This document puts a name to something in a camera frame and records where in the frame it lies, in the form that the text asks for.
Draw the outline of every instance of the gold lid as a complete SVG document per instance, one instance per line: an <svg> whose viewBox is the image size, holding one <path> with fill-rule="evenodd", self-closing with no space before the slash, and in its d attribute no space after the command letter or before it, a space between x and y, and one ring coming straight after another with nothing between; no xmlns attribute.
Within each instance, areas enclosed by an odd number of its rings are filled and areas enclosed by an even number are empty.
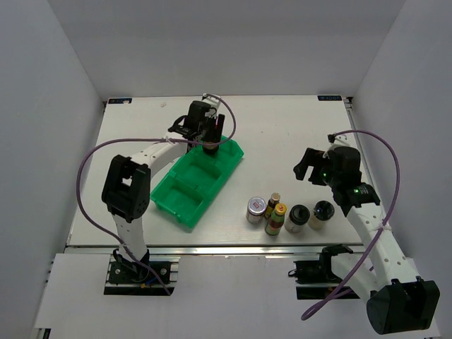
<svg viewBox="0 0 452 339"><path fill-rule="evenodd" d="M287 212L287 206L283 203L279 203L275 206L275 213L278 215L284 215Z"/></svg>
<svg viewBox="0 0 452 339"><path fill-rule="evenodd" d="M279 193L273 193L272 195L271 195L271 197L270 197L270 199L273 201L273 202L276 202L276 201L279 201L279 200L281 200L281 195L279 194Z"/></svg>

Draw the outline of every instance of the white table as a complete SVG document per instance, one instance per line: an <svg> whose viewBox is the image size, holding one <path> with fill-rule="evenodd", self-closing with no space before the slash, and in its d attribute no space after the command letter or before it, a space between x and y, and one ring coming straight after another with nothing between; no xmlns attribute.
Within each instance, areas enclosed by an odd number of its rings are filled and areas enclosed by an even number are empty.
<svg viewBox="0 0 452 339"><path fill-rule="evenodd" d="M326 150L327 135L350 128L343 102L319 102L317 96L225 96L237 117L238 142L245 155L216 199L192 232L174 218L159 211L151 202L143 219L144 237L150 246L217 245L303 245L359 244L357 233L336 206L334 218L321 231L307 225L296 235L285 230L276 237L264 232L265 223L252 225L245 218L247 201L252 196L268 199L272 192L290 209L304 204L312 209L317 201L333 202L328 187L314 186L295 179L293 167L307 147ZM107 105L97 143L114 138L159 138L173 121L188 112L199 97L133 98L132 103ZM229 135L232 120L226 115L224 135ZM349 142L356 146L353 135ZM83 202L89 214L107 229L116 232L112 216L100 195L111 159L118 154L132 155L148 147L147 143L114 144L94 154L83 190ZM151 188L160 182L172 164L155 175ZM70 246L115 246L109 235L95 229L79 209L68 240Z"/></svg>

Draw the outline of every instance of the green plastic bin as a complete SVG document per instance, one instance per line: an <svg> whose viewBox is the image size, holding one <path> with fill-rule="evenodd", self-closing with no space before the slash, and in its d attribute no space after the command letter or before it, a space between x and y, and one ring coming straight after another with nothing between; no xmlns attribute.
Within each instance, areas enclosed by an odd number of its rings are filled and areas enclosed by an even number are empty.
<svg viewBox="0 0 452 339"><path fill-rule="evenodd" d="M193 229L243 157L229 140L214 155L198 146L182 156L150 194L160 210Z"/></svg>

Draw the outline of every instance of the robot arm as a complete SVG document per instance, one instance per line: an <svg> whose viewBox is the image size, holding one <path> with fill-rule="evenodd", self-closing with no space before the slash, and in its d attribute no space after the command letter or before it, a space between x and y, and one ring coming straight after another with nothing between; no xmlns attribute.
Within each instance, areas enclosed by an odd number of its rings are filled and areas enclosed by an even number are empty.
<svg viewBox="0 0 452 339"><path fill-rule="evenodd" d="M205 95L201 101L193 101L189 113L173 123L165 138L168 140L182 136L187 141L203 141L207 144L219 142L225 120L224 115L217 114L219 106L219 100ZM146 265L149 263L149 251L143 237L143 214L149 206L150 180L163 167L195 146L190 142L154 143L131 157L117 155L110 164L102 190L102 201L107 204L117 233L127 249ZM218 146L207 145L203 149L207 154L213 154ZM114 250L113 256L134 281L147 278L148 270L134 262L124 246Z"/></svg>
<svg viewBox="0 0 452 339"><path fill-rule="evenodd" d="M298 180L313 167L309 181L330 186L333 200L357 231L367 248L379 228L383 231L369 257L374 272L365 267L348 280L348 285L366 303L367 316L379 334L422 330L430 327L439 290L434 281L424 281L408 263L389 226L383 227L383 208L374 188L361 181L359 151L351 148L344 136L328 136L326 151L308 148L295 166ZM326 275L339 278L358 261L346 246L326 247L320 255L320 267Z"/></svg>

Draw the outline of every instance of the white wall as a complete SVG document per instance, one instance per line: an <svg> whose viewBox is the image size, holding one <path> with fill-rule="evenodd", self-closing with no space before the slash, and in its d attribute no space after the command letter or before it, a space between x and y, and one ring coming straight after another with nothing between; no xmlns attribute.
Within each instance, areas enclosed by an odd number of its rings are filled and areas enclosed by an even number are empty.
<svg viewBox="0 0 452 339"><path fill-rule="evenodd" d="M0 10L0 338L28 338L102 103L45 0Z"/></svg>
<svg viewBox="0 0 452 339"><path fill-rule="evenodd" d="M49 0L101 98L354 95L405 0Z"/></svg>
<svg viewBox="0 0 452 339"><path fill-rule="evenodd" d="M400 158L402 184L391 224L424 279L441 290L436 320L452 338L452 2L407 0L355 98L357 126L383 136ZM362 138L383 201L394 164Z"/></svg>

